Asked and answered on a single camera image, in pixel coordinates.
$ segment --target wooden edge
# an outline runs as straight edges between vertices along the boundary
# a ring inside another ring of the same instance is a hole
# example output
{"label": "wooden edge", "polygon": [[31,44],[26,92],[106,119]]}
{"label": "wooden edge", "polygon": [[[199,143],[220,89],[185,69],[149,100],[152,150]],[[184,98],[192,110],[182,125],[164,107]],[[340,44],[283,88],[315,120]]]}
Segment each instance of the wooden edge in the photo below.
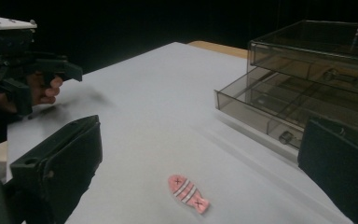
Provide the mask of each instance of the wooden edge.
{"label": "wooden edge", "polygon": [[240,57],[240,58],[244,58],[244,59],[248,58],[248,50],[246,50],[246,49],[237,49],[237,48],[233,48],[230,46],[219,45],[219,44],[201,41],[201,40],[190,42],[190,43],[188,43],[188,45],[198,47],[201,49],[213,50],[213,51],[225,53],[228,55],[232,55],[232,56],[236,56],[236,57]]}

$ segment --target pink object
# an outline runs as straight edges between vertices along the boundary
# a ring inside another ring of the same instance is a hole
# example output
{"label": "pink object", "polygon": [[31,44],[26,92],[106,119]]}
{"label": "pink object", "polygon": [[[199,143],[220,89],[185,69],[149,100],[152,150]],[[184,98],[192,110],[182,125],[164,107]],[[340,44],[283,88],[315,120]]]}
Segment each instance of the pink object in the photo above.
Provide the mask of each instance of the pink object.
{"label": "pink object", "polygon": [[193,206],[202,214],[209,206],[208,200],[201,197],[199,190],[182,175],[171,175],[168,178],[171,193],[182,203]]}

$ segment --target white stripe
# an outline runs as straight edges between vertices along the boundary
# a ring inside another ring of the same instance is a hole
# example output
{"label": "white stripe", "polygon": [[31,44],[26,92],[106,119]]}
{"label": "white stripe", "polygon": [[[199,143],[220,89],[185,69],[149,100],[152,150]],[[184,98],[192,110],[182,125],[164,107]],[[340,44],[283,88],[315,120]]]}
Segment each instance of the white stripe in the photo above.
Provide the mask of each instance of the white stripe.
{"label": "white stripe", "polygon": [[187,187],[187,185],[190,183],[190,181],[187,179],[185,184],[182,185],[182,187],[180,187],[173,195],[176,197],[178,196],[180,193],[183,192],[183,190]]}
{"label": "white stripe", "polygon": [[187,194],[187,196],[185,196],[184,199],[182,199],[182,203],[187,203],[188,200],[190,200],[190,198],[193,197],[196,190],[197,190],[196,186],[193,185],[193,188],[191,188],[191,191]]}

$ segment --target clear plastic organizer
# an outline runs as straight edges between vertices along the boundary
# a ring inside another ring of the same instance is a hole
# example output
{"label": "clear plastic organizer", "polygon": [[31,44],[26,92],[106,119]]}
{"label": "clear plastic organizer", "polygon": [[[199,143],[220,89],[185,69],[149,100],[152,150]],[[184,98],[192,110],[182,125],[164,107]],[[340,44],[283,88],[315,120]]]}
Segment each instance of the clear plastic organizer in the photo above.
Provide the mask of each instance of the clear plastic organizer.
{"label": "clear plastic organizer", "polygon": [[257,67],[215,92],[216,108],[299,148],[310,117],[358,131],[358,93]]}
{"label": "clear plastic organizer", "polygon": [[358,92],[358,23],[301,21],[250,41],[249,52],[250,65]]}

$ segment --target white table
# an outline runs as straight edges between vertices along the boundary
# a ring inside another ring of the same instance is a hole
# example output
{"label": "white table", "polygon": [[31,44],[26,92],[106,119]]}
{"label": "white table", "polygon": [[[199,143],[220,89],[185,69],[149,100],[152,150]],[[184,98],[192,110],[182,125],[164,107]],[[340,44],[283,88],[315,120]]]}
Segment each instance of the white table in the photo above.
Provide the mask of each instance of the white table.
{"label": "white table", "polygon": [[[55,105],[9,126],[8,163],[98,114],[103,163],[67,223],[351,223],[294,162],[215,109],[213,90],[245,72],[245,59],[172,43],[67,81]],[[211,202],[204,215],[173,198],[173,174]]]}

